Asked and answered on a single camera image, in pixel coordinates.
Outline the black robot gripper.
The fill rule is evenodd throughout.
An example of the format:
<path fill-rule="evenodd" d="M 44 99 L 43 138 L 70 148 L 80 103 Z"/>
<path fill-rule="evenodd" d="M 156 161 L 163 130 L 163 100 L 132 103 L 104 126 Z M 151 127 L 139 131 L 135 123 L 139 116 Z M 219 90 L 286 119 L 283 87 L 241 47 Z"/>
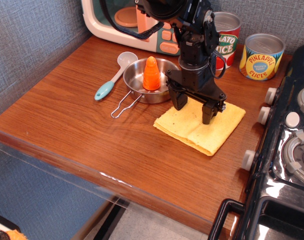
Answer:
<path fill-rule="evenodd" d="M 216 85 L 209 65 L 168 70 L 165 75 L 169 96 L 176 110 L 179 111 L 186 105 L 188 97 L 203 103 L 202 123 L 205 125 L 209 125 L 218 112 L 225 110 L 227 96 Z"/>

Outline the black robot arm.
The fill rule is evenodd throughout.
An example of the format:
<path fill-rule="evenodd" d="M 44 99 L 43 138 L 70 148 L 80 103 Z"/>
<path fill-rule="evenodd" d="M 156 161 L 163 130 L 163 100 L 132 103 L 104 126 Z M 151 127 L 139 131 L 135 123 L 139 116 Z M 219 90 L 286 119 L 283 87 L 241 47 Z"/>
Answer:
<path fill-rule="evenodd" d="M 215 14 L 207 0 L 137 0 L 138 10 L 174 30 L 180 49 L 180 70 L 168 70 L 167 86 L 179 111 L 192 98 L 202 103 L 202 122 L 208 125 L 226 105 L 226 94 L 216 85 L 217 58 L 221 55 Z"/>

